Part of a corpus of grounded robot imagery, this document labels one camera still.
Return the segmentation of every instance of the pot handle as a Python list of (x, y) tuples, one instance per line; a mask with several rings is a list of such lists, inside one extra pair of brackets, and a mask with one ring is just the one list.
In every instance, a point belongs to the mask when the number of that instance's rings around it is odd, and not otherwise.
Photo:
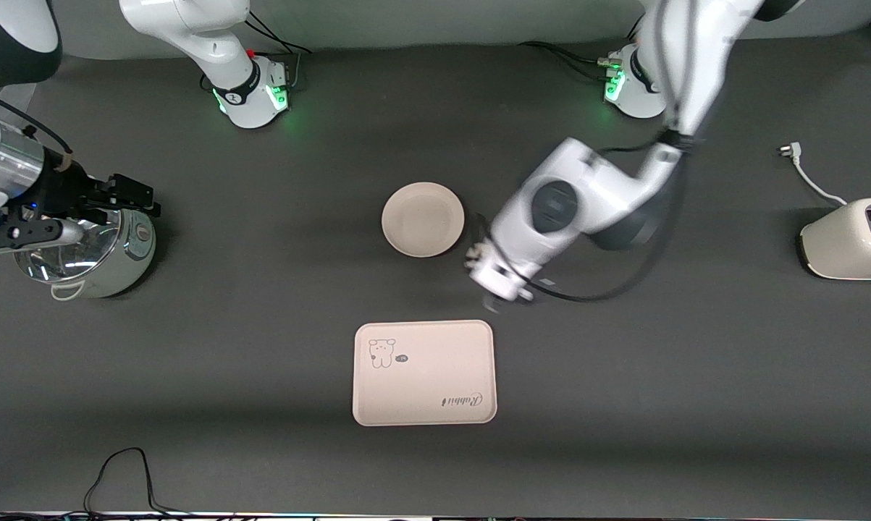
[(78, 295), (81, 295), (81, 292), (84, 291), (84, 288), (85, 281), (79, 280), (71, 284), (52, 284), (50, 291), (52, 299), (64, 302), (65, 300), (77, 299)]

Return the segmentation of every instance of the gray wall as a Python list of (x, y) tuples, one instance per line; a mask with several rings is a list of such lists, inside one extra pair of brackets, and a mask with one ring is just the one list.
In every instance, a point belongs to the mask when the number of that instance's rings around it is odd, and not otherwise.
[[(117, 0), (55, 0), (65, 52), (92, 59), (179, 56), (131, 29)], [(638, 0), (252, 0), (282, 38), (313, 49), (425, 43), (586, 42), (628, 32), (644, 11)], [(871, 0), (809, 0), (785, 19), (754, 22), (746, 38), (817, 36), (871, 21)], [(247, 47), (276, 46), (246, 26)]]

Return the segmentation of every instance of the metallic cylinder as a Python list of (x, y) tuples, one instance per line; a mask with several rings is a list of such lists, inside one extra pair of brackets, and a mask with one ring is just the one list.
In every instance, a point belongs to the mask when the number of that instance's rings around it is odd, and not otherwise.
[(3, 122), (0, 125), (0, 191), (16, 198), (39, 178), (44, 151), (38, 141)]

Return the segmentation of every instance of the round white plate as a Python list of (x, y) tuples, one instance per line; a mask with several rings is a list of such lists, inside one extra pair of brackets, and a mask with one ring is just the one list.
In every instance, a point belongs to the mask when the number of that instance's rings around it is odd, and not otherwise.
[(414, 182), (387, 200), (380, 217), (387, 242), (403, 255), (434, 257), (454, 246), (464, 231), (464, 207), (435, 182)]

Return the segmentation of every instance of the gray tabletop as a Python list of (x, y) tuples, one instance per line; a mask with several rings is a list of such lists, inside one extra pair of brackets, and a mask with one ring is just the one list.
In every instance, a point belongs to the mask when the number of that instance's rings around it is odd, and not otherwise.
[[(140, 445), (160, 500), (198, 511), (871, 519), (871, 283), (803, 271), (793, 240), (825, 205), (774, 156), (801, 140), (820, 185), (871, 197), (871, 30), (740, 42), (650, 277), (498, 315), (462, 250), (387, 245), (389, 195), (441, 182), (492, 216), (565, 136), (659, 122), (525, 47), (305, 56), (293, 109), (250, 132), (198, 75), (73, 59), (35, 93), (91, 174), (148, 182), (164, 216), (153, 273), (113, 299), (54, 302), (0, 258), (0, 507), (75, 508)], [(646, 254), (578, 241), (545, 274), (592, 292)], [(477, 318), (494, 421), (353, 421), (359, 326)], [(136, 459), (108, 479), (97, 508), (144, 509)]]

